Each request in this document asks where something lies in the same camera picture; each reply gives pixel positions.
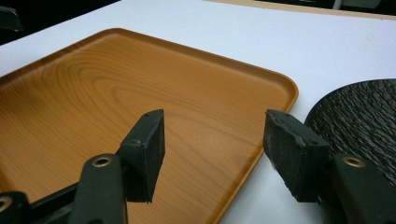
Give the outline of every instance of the orange-brown tray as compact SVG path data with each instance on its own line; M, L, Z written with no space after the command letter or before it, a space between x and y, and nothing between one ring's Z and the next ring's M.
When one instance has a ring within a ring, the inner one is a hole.
M0 188L32 202L75 183L87 159L163 108L153 203L129 203L129 220L216 223L262 155L266 109L289 111L297 95L278 73L106 30L0 78Z

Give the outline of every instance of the black textured mat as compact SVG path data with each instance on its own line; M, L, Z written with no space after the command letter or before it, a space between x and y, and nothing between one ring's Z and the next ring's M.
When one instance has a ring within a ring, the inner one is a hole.
M396 79L360 82L323 97L305 125L335 153L371 161L396 189Z

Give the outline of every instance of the white surface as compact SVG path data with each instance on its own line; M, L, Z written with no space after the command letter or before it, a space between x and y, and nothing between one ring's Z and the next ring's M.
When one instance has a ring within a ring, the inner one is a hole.
M304 120L324 95L396 77L396 21L241 7L200 0L122 0L0 46L0 76L107 28L121 27L287 75ZM297 203L264 156L221 223L320 223Z

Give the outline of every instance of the metal screw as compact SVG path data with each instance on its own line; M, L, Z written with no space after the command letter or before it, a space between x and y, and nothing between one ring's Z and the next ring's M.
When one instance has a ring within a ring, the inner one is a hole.
M0 213L6 210L12 204L12 198L4 196L0 198Z
M344 157L343 161L344 161L344 163L346 163L350 166L353 166L353 167L357 167L357 168L361 168L366 165L363 161L353 158L353 157Z
M107 166L111 163L111 159L109 157L101 157L96 159L93 163L92 166L94 167L104 167Z

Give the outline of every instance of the wooden tray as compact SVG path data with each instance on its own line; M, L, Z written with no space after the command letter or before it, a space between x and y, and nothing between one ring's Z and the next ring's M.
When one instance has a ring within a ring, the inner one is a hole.
M79 180L145 112L163 108L166 155L132 223L216 223L262 155L267 108L289 111L278 73L121 29L0 78L0 188L31 202Z

